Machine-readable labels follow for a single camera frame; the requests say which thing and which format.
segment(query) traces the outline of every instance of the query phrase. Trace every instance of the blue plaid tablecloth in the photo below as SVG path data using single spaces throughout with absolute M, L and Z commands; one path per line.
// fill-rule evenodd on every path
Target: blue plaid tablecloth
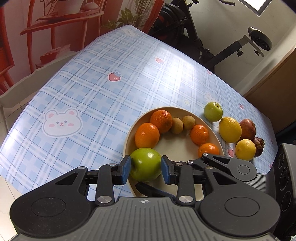
M 259 173 L 267 173 L 277 152 L 270 120 L 191 58 L 124 26 L 89 44 L 35 95 L 0 149 L 0 174 L 24 194 L 78 166 L 98 169 L 119 163 L 130 127 L 140 115 L 161 106 L 184 108 L 201 117 L 217 135 L 224 154 L 233 156 L 234 145 L 221 139 L 218 123 L 203 115 L 210 101 L 222 105 L 224 116 L 254 121 L 257 136 L 265 140 L 264 152 L 254 164 Z M 61 124 L 46 121 L 57 115 L 63 125 L 66 117 L 74 116 L 68 125 L 77 127 L 76 133 L 50 136 L 50 126 Z M 132 196 L 127 185 L 115 186 L 114 194 Z M 88 199 L 94 196 L 92 185 Z

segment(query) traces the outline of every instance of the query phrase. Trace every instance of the star print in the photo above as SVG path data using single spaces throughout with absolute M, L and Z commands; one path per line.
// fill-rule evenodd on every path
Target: star print
M 184 100 L 185 105 L 190 105 L 190 102 L 188 100 Z

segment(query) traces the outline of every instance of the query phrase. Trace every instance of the gray gripper housing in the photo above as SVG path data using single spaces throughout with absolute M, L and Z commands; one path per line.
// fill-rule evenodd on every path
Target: gray gripper housing
M 274 241 L 271 234 L 231 238 L 215 233 L 191 207 L 181 207 L 170 198 L 120 197 L 111 206 L 98 207 L 90 219 L 72 233 L 44 241 Z M 13 241 L 38 241 L 19 234 Z

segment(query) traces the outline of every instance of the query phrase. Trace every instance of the floor tile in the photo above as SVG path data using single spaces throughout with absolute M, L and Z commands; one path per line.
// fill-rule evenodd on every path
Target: floor tile
M 8 116 L 10 116 L 13 112 L 15 112 L 17 109 L 19 109 L 21 107 L 21 105 L 18 103 L 16 104 L 14 107 L 12 108 L 3 108 L 4 109 L 4 115 L 5 118 L 7 118 Z
M 24 105 L 21 106 L 21 109 L 24 110 L 26 106 L 29 104 L 29 102 L 25 103 Z
M 9 209 L 14 200 L 4 177 L 0 176 L 0 213 L 9 215 Z
M 17 232 L 10 220 L 9 214 L 0 213 L 0 235 L 5 241 L 9 241 Z
M 11 127 L 13 126 L 13 124 L 15 123 L 15 121 L 17 120 L 19 115 L 21 114 L 21 112 L 22 112 L 22 109 L 19 108 L 6 118 L 6 124 L 7 124 L 8 131 L 11 129 Z
M 6 131 L 5 131 L 5 123 L 3 121 L 0 123 L 0 146 L 4 142 L 5 137 L 6 137 Z
M 33 94 L 29 95 L 27 98 L 25 98 L 24 100 L 22 100 L 20 102 L 20 106 L 23 106 L 25 104 L 27 104 L 28 102 L 30 102 L 31 99 L 33 99 L 33 97 L 36 95 L 38 91 L 34 92 Z
M 11 193 L 12 193 L 12 195 L 13 195 L 13 197 L 15 198 L 15 199 L 17 199 L 17 198 L 19 198 L 22 194 L 18 191 L 18 190 L 16 190 L 8 181 L 6 181 L 6 183 L 7 183 L 7 185 L 8 185 L 8 188 L 10 189 L 10 191 L 11 191 Z
M 9 217 L 10 206 L 14 200 L 5 179 L 0 176 L 0 235 L 5 241 L 16 235 Z

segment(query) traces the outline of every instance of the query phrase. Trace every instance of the kiwi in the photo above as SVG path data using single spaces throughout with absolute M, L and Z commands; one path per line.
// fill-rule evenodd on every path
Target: kiwi
M 195 126 L 195 119 L 191 115 L 184 116 L 182 122 L 185 130 L 191 130 Z
M 183 122 L 177 117 L 173 118 L 173 124 L 170 130 L 174 134 L 181 133 L 183 130 Z

